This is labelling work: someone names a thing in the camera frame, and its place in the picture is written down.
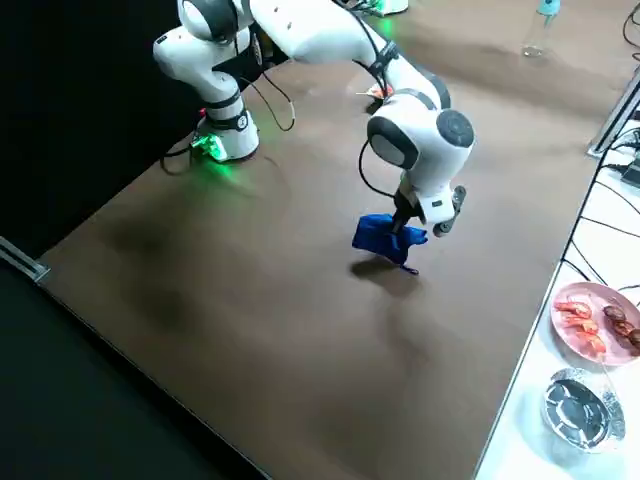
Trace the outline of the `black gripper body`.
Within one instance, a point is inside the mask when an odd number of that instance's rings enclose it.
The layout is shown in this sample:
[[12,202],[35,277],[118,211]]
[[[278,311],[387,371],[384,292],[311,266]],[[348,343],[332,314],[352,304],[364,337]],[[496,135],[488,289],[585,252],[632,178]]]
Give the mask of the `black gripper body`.
[[401,216],[417,216],[417,200],[411,185],[401,181],[394,194],[394,205],[396,213]]

